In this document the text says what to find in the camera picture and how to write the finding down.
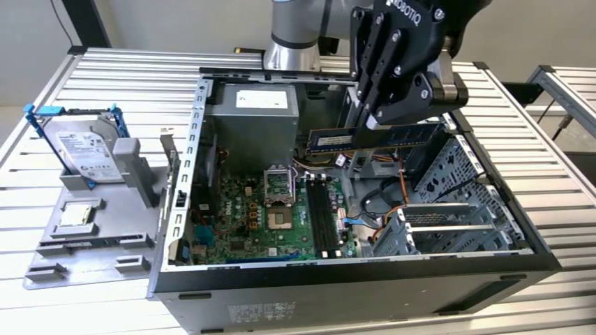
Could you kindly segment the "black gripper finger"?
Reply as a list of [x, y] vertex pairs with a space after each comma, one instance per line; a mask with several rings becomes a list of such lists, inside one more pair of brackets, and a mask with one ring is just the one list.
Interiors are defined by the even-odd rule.
[[371, 147], [379, 141], [375, 130], [379, 106], [379, 83], [383, 81], [387, 64], [395, 51], [391, 40], [391, 14], [375, 9], [356, 7], [351, 18], [351, 77], [357, 81], [360, 116], [352, 143]]
[[383, 79], [365, 97], [365, 128], [381, 130], [413, 124], [457, 110], [468, 103], [468, 88], [459, 74], [443, 84], [431, 72], [404, 79]]

